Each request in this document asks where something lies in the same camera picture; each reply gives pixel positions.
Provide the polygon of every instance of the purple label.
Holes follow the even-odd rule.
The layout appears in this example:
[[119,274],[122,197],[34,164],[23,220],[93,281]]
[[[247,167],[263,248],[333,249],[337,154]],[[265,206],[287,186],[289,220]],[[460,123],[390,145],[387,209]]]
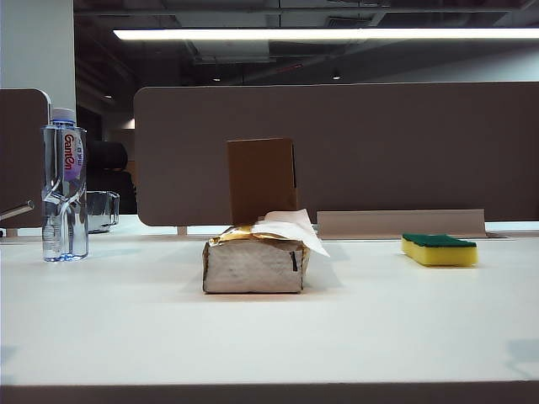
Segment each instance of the purple label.
[[64,179],[71,181],[78,177],[83,169],[84,150],[81,136],[75,130],[66,130],[64,134]]

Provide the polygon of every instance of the water bottle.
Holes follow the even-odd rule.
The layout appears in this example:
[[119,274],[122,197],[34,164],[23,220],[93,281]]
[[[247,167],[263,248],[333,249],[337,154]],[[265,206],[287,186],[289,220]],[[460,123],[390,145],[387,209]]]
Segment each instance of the water bottle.
[[88,255],[86,211],[86,131],[75,125],[75,111],[52,110],[42,128],[45,143],[43,259],[74,261]]

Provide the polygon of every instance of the yellow sponge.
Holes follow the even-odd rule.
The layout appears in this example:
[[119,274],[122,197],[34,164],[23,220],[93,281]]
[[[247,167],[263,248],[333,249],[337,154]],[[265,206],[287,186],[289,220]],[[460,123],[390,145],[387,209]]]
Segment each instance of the yellow sponge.
[[403,251],[423,265],[469,266],[478,261],[478,247],[475,242],[440,235],[404,233]]

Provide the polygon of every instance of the cardboard box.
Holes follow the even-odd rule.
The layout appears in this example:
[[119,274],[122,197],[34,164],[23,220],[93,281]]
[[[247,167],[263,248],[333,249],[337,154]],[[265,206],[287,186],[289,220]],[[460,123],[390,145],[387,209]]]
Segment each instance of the cardboard box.
[[272,210],[297,210],[291,139],[227,142],[233,225],[253,224]]

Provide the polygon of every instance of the glass mug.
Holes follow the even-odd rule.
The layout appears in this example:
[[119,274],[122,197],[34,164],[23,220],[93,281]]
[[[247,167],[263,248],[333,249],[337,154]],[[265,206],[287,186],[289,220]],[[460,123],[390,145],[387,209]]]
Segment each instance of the glass mug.
[[88,233],[105,233],[117,225],[120,213],[120,196],[112,191],[86,191]]

